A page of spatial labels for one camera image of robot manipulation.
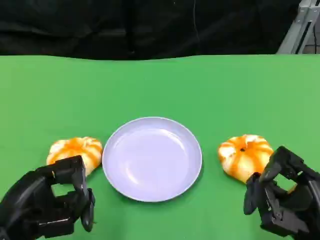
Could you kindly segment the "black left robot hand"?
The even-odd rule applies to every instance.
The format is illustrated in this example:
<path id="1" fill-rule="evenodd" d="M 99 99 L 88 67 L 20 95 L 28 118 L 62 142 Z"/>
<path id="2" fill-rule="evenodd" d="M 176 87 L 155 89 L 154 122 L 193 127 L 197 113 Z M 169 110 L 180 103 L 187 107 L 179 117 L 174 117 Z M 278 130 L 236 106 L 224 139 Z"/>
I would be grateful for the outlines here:
<path id="1" fill-rule="evenodd" d="M 20 178 L 0 202 L 0 238 L 36 240 L 71 235 L 77 220 L 91 232 L 95 202 L 80 155 L 39 167 Z"/>

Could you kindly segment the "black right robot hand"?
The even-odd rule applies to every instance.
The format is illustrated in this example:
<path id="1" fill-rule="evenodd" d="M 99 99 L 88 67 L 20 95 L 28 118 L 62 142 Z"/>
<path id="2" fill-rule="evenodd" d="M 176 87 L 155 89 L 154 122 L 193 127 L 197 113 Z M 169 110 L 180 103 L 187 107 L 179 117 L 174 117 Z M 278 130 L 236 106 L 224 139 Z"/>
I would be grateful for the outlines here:
<path id="1" fill-rule="evenodd" d="M 295 240 L 320 238 L 320 174 L 280 146 L 262 173 L 246 181 L 243 212 L 259 211 L 260 227 Z"/>

